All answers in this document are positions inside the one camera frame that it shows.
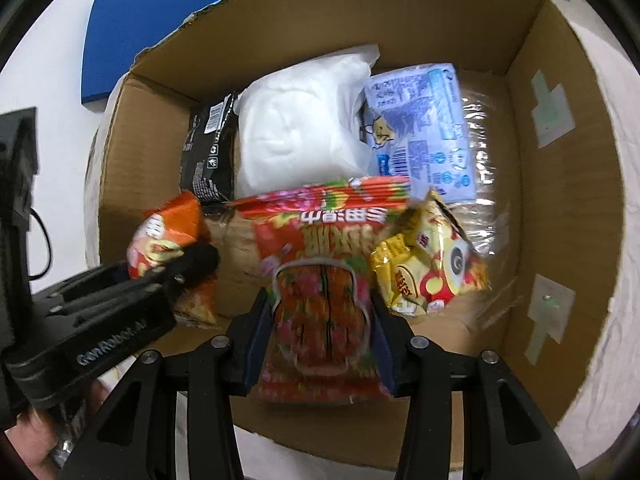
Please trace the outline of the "person's left hand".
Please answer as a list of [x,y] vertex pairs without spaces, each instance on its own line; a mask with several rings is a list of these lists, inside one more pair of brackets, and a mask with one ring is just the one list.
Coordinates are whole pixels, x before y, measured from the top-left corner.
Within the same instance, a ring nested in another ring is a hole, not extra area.
[[[99,411],[112,389],[102,380],[96,380],[89,389],[86,401],[85,428]],[[58,467],[50,453],[58,445],[52,418],[46,411],[30,408],[17,417],[13,427],[4,433],[30,472],[41,480],[58,478]]]

